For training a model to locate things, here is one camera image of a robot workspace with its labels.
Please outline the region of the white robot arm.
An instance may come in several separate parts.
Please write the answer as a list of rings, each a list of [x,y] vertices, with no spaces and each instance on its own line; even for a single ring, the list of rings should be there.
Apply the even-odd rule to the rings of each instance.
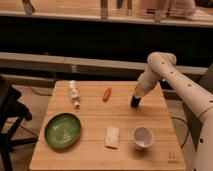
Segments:
[[[202,123],[193,171],[213,171],[213,94],[179,72],[175,65],[174,54],[152,52],[146,70],[137,80],[131,106],[137,107],[141,98],[164,79]]]

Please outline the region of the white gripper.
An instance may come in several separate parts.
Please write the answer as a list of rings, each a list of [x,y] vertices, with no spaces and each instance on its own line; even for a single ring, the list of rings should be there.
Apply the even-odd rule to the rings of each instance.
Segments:
[[[143,72],[138,80],[134,90],[134,97],[139,99],[150,92],[157,84],[157,75],[152,71]]]

